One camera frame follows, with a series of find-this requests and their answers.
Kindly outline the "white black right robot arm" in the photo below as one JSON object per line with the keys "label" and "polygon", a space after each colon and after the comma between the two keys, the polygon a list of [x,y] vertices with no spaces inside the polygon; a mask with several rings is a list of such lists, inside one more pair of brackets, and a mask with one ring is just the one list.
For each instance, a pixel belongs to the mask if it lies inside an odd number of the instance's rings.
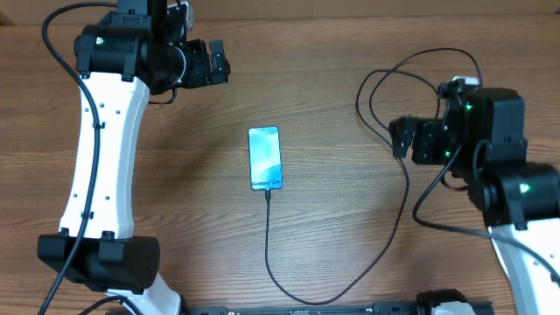
{"label": "white black right robot arm", "polygon": [[388,127],[393,154],[442,165],[463,179],[506,273],[520,314],[559,312],[559,172],[527,160],[524,100],[473,77],[441,84],[440,118],[404,116]]}

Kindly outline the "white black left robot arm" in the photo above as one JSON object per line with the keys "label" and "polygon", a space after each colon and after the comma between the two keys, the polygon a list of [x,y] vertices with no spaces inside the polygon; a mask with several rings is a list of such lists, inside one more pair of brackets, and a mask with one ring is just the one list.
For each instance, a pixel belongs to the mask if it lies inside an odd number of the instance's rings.
{"label": "white black left robot arm", "polygon": [[134,233],[131,187],[139,127],[155,95],[228,81],[221,41],[189,39],[186,1],[108,4],[74,41],[67,68],[80,89],[81,119],[71,194],[38,258],[59,280],[105,294],[133,314],[185,314],[185,299],[159,274],[160,245]]}

